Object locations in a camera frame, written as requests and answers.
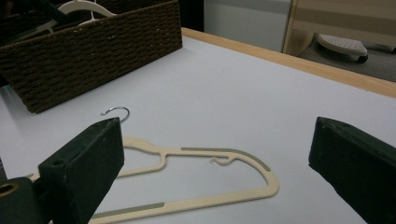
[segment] wood trim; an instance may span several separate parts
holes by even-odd
[[[186,28],[182,28],[182,34],[186,37],[200,40],[208,44],[235,50],[250,56],[264,59],[269,62],[282,64],[287,67],[313,74],[315,76],[325,77],[330,80],[341,82],[348,86],[396,98],[396,83],[394,82],[389,82],[375,77],[367,77],[358,73],[331,67],[329,65],[310,62],[308,60],[271,51],[269,49],[262,49],[249,44],[244,44],[227,38],[205,34]]]

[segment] hanger hook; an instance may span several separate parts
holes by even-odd
[[[130,114],[129,109],[127,107],[124,107],[124,106],[115,106],[115,107],[109,108],[107,111],[102,112],[100,115],[104,116],[104,115],[108,114],[110,111],[115,110],[115,109],[124,109],[127,112],[125,118],[122,119],[120,121],[120,123],[123,123],[125,120],[127,120],[129,118],[129,114]]]

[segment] plastic clothes hanger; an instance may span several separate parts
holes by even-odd
[[[60,10],[64,14],[69,14],[71,12],[80,11],[80,10],[89,10],[89,11],[94,11],[99,14],[102,14],[103,16],[106,16],[106,17],[112,17],[112,16],[116,15],[114,13],[111,13],[104,7],[102,7],[96,3],[86,1],[86,0],[73,0],[73,1],[67,2],[67,3],[61,5],[58,8],[58,10]],[[14,36],[10,41],[7,42],[7,44],[22,41],[30,36],[38,35],[44,31],[49,31],[51,34],[53,34],[52,27],[54,27],[56,24],[58,24],[57,21],[51,20],[43,25],[37,26],[33,30],[29,30],[27,32],[24,32],[24,33]]]
[[[276,195],[279,190],[279,183],[277,181],[277,178],[270,170],[270,168],[258,158],[240,150],[228,148],[156,147],[145,140],[135,137],[123,137],[122,141],[124,147],[135,148],[137,150],[141,150],[150,154],[159,154],[161,157],[161,161],[158,165],[152,167],[120,172],[119,177],[159,171],[166,165],[167,156],[196,156],[211,157],[211,160],[215,161],[219,165],[227,165],[235,160],[243,161],[259,171],[259,173],[265,179],[267,185],[265,187],[257,189],[245,189],[213,196],[205,196],[201,198],[193,198],[170,203],[155,203],[99,213],[93,215],[91,221],[89,222],[91,224],[113,223],[141,217],[152,217],[168,213],[187,211],[191,209],[222,205],[227,203],[239,203],[250,200],[263,199]]]

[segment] basket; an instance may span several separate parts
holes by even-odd
[[[97,3],[117,16],[0,48],[0,74],[30,112],[40,113],[182,47],[177,0]],[[91,18],[91,12],[81,13]],[[35,13],[8,18],[0,22],[0,39],[46,21]]]

